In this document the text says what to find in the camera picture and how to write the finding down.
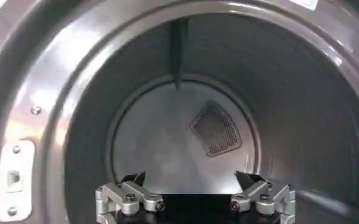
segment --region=metal bracket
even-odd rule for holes
[[[251,209],[251,202],[261,215],[280,213],[281,224],[293,224],[296,221],[296,191],[289,185],[260,180],[242,193],[231,197],[230,208],[245,212]]]
[[[95,191],[96,221],[101,224],[116,223],[111,212],[122,212],[134,215],[140,210],[140,203],[150,212],[162,211],[165,208],[163,197],[151,193],[132,181],[126,181],[118,187],[107,183]]]
[[[7,143],[0,159],[0,221],[21,221],[32,212],[32,168],[35,146],[31,141]]]

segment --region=black base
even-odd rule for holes
[[[159,213],[141,209],[133,216],[119,212],[118,224],[236,224],[236,223],[279,223],[279,214],[265,217],[255,209],[249,212],[234,213],[229,209],[231,195],[210,194],[168,194],[164,195],[166,209]]]

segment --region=perforated grille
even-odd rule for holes
[[[214,101],[206,103],[190,127],[206,145],[208,156],[216,156],[241,147],[241,138],[235,123]]]

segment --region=screw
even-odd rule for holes
[[[9,210],[7,210],[7,214],[9,216],[14,216],[16,215],[16,208],[15,207],[10,207]]]
[[[269,194],[260,194],[260,200],[262,201],[268,201],[270,200],[270,195]]]
[[[132,202],[136,200],[136,195],[135,194],[127,194],[125,196],[125,201],[126,202]]]
[[[19,146],[17,146],[17,145],[13,146],[13,153],[14,154],[18,154],[20,151],[21,151],[21,148]]]
[[[41,113],[42,108],[38,106],[32,106],[30,112],[34,115],[39,115]]]
[[[232,211],[239,211],[239,203],[237,203],[236,201],[233,201],[230,203],[229,205],[229,208],[232,210]]]
[[[162,201],[159,201],[159,202],[156,204],[156,210],[157,210],[157,211],[163,211],[165,208],[166,208],[166,205],[165,205],[165,203],[162,202]]]

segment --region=dryer drum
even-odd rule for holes
[[[95,189],[143,171],[152,192],[234,194],[239,170],[293,185],[297,223],[359,223],[359,11],[294,2],[21,12],[0,46],[0,160],[35,147],[20,221],[95,223]]]

